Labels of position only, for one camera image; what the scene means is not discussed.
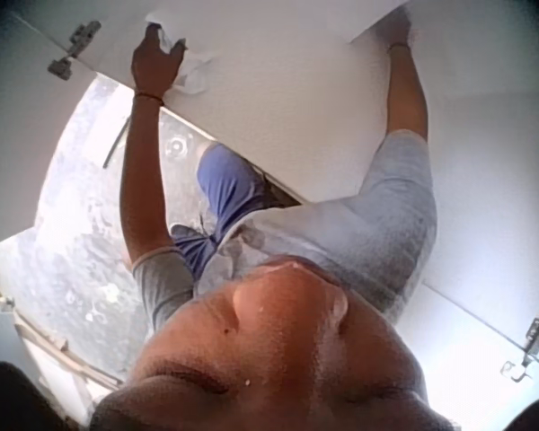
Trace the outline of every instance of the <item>gray t-shirt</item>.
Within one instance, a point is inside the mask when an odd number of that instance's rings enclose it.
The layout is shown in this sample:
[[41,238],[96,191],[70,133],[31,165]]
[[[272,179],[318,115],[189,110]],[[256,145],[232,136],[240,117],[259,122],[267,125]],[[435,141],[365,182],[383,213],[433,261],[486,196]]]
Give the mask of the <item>gray t-shirt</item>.
[[283,254],[331,272],[395,323],[419,281],[436,223],[428,146],[400,130],[385,138],[356,196],[245,216],[196,284],[175,247],[146,254],[133,273],[154,330],[193,297]]

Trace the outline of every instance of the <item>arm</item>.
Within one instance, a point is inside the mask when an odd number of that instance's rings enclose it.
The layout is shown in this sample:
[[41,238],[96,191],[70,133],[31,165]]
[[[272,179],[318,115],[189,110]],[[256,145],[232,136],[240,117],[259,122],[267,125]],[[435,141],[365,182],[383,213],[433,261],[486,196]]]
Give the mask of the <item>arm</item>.
[[136,96],[119,197],[122,232],[132,262],[149,251],[172,245],[165,219],[158,118],[163,94],[178,73],[185,48],[179,41],[169,55],[164,54],[158,29],[156,24],[148,25],[132,58]]
[[391,77],[387,95],[387,133],[411,130],[427,140],[428,108],[408,47],[411,24],[402,8],[377,24],[377,32],[389,47]]

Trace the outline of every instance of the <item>eye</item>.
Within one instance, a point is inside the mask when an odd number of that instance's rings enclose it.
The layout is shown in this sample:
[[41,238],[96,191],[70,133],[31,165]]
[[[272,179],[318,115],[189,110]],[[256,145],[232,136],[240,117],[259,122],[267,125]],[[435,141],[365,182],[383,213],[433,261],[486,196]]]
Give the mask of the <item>eye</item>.
[[166,375],[174,377],[184,382],[194,384],[203,391],[222,395],[229,391],[227,385],[224,385],[218,379],[199,370],[190,368],[186,365],[176,364],[170,361],[163,361],[152,366],[148,376]]

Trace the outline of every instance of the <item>t-shirt sleeve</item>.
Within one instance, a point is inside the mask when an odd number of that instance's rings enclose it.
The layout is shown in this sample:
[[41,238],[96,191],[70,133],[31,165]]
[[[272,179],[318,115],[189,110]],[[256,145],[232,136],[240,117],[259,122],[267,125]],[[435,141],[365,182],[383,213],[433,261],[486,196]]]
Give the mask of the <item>t-shirt sleeve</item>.
[[151,251],[134,264],[150,326],[159,330],[175,311],[193,297],[193,277],[175,247]]
[[391,185],[393,181],[408,182],[418,190],[432,190],[428,144],[410,130],[397,130],[385,137],[371,162],[360,193],[381,183]]

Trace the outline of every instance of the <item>wristband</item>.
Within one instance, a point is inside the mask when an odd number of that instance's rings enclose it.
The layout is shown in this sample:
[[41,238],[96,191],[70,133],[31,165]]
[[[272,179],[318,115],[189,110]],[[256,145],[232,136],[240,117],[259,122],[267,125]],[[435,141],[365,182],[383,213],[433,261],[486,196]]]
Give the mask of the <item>wristband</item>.
[[154,99],[155,101],[160,102],[160,106],[163,106],[163,100],[162,100],[161,97],[157,97],[157,96],[154,96],[152,94],[148,94],[146,92],[137,92],[136,95],[134,96],[134,99],[136,97],[147,97],[148,99]]
[[387,52],[389,53],[393,48],[397,48],[397,47],[407,48],[409,51],[411,51],[411,47],[407,43],[397,42],[397,43],[392,44],[387,49]]

